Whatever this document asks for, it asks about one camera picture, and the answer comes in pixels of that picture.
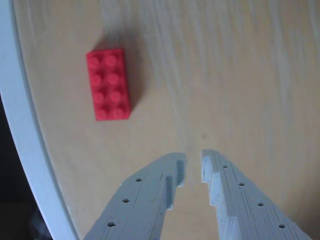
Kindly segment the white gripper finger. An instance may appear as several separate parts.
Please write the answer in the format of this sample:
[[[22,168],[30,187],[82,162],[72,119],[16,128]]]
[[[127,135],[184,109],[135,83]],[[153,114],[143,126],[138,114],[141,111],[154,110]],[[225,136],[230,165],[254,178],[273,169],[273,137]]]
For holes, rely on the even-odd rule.
[[[201,153],[201,181],[208,185],[221,240],[308,240],[242,171],[216,150]]]
[[[176,189],[184,185],[186,154],[168,153],[128,177],[86,234],[86,240],[159,240]]]

